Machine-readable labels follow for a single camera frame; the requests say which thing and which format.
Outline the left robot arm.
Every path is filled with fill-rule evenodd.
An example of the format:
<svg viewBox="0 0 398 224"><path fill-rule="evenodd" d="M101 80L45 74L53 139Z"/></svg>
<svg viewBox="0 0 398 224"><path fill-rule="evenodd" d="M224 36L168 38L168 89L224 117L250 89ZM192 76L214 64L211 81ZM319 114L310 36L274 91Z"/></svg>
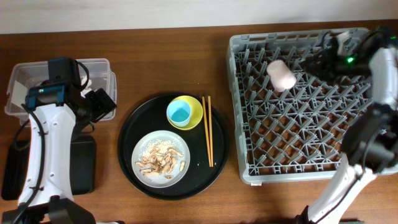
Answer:
<svg viewBox="0 0 398 224"><path fill-rule="evenodd" d="M73 136L116 109L102 89L82 91L80 70L72 58L48 61L49 77L29 89L21 105L29 115L29 163L18 208L2 215L3 223L95 223L91 212L75 203L70 183Z"/></svg>

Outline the wooden chopstick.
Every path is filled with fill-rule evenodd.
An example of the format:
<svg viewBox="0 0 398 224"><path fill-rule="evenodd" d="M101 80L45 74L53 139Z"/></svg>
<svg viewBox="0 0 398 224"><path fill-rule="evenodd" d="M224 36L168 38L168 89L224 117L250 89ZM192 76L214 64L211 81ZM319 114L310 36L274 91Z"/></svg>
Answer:
<svg viewBox="0 0 398 224"><path fill-rule="evenodd" d="M204 120L204 127L205 127L205 137L206 137L206 148L207 148L207 154L208 154L208 163L209 167L213 167L211 163L211 154L210 154L210 139L209 139L209 134L208 134L208 122L207 122L207 117L206 117L206 105L205 105L205 97L201 97L201 102L202 102L202 109L203 109L203 120Z"/></svg>
<svg viewBox="0 0 398 224"><path fill-rule="evenodd" d="M212 128L212 112L211 112L211 96L208 96L208 127L209 127L209 141L210 141L210 160L211 167L213 163L213 128Z"/></svg>

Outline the light blue cup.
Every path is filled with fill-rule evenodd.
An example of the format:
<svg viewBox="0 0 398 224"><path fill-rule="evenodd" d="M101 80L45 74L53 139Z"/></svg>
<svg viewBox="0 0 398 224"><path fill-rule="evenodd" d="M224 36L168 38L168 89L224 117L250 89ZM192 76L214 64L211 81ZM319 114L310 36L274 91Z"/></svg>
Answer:
<svg viewBox="0 0 398 224"><path fill-rule="evenodd" d="M190 122L192 109L186 101L175 100L169 103L166 113L172 124L182 128Z"/></svg>

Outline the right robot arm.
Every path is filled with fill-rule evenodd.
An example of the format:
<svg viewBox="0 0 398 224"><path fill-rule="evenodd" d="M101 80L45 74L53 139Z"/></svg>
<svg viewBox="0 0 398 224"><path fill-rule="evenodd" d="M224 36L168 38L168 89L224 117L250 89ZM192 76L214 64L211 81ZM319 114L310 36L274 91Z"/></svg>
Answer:
<svg viewBox="0 0 398 224"><path fill-rule="evenodd" d="M323 81L367 76L373 102L345 132L341 163L326 189L294 223L339 223L359 193L387 168L397 165L397 37L392 29L370 30L352 54L332 37L329 48L300 63Z"/></svg>

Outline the pink cup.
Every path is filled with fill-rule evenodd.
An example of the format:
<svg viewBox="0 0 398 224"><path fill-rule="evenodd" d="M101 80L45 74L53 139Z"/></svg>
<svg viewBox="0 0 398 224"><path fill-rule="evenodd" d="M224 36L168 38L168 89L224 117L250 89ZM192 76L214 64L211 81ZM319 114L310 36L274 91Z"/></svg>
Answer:
<svg viewBox="0 0 398 224"><path fill-rule="evenodd" d="M283 92L293 88L297 82L295 75L282 60L271 62L266 69L275 91Z"/></svg>

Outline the white tissue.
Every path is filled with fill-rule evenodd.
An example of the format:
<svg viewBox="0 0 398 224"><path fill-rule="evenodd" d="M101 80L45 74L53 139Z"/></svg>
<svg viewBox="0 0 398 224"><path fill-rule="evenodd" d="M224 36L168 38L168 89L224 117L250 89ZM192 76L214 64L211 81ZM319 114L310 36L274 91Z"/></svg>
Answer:
<svg viewBox="0 0 398 224"><path fill-rule="evenodd" d="M87 76L82 76L81 78L81 85L85 86L85 88L81 91L81 95L85 96L88 92L90 92L92 89L90 88L92 84L91 79L87 78Z"/></svg>

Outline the yellow bowl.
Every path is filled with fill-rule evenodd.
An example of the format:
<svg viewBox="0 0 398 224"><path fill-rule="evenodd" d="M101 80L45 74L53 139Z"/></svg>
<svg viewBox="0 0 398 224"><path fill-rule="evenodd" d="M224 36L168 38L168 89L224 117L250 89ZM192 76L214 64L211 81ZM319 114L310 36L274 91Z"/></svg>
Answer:
<svg viewBox="0 0 398 224"><path fill-rule="evenodd" d="M188 96L188 95L178 96L178 97L174 98L172 101L175 101L175 100L186 101L190 105L190 107L192 109L192 116L190 118L190 122L185 127L182 127L182 128L176 127L168 119L169 123L173 127L177 128L177 129L184 130L184 131L193 129L195 126L197 126L200 123L200 121L201 121L201 119L203 117L203 109L202 109L201 103L196 98L194 98L192 96Z"/></svg>

